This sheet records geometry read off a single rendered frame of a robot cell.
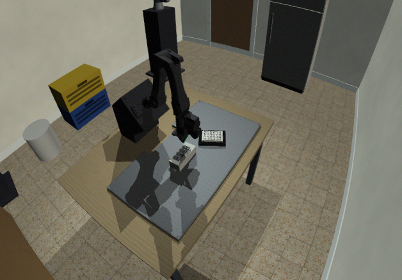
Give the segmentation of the white control panel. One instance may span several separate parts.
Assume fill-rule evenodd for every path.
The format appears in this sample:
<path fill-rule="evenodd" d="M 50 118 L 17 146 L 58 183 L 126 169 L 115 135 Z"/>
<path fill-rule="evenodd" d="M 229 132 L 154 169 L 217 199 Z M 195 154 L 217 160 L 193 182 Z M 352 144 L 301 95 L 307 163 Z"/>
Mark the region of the white control panel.
<path fill-rule="evenodd" d="M 174 172 L 176 170 L 180 172 L 195 153 L 196 146 L 185 142 L 184 145 L 169 160 L 170 167 L 173 168 L 172 170 Z"/>

